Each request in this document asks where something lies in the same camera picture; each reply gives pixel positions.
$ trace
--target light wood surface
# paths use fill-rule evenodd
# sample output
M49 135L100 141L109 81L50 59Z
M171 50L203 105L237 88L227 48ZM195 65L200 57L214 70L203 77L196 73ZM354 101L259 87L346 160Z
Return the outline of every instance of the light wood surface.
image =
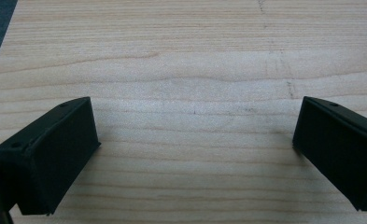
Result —
M13 219L367 223L291 148L305 95L367 117L367 1L19 0L0 143L91 96L102 146L53 216Z

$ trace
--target black clamp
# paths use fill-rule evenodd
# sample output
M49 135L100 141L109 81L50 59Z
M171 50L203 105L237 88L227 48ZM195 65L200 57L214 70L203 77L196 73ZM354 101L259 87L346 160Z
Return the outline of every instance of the black clamp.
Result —
M90 97L51 109L0 145L0 223L18 204L24 215L53 214L100 146Z
M336 103L304 97L293 147L357 210L367 211L367 118Z

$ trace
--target small hole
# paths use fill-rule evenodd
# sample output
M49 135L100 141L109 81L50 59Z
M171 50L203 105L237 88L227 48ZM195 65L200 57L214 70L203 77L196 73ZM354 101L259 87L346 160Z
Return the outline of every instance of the small hole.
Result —
M16 142L16 143L13 143L11 144L12 147L20 147L21 146L21 143L20 142Z

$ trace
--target wooden table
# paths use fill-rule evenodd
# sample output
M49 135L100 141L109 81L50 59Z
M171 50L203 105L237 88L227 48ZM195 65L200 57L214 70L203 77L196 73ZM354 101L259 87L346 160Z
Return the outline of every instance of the wooden table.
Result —
M0 143L91 96L102 146L53 216L13 219L367 223L291 148L305 95L367 117L367 1L20 0Z

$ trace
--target black plastic object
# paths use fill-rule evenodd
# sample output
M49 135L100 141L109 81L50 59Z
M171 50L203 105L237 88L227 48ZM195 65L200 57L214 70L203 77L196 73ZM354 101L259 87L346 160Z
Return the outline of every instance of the black plastic object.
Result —
M367 211L367 118L336 103L304 97L293 147L357 210Z
M54 213L99 146L90 97L54 107L0 145L0 206Z

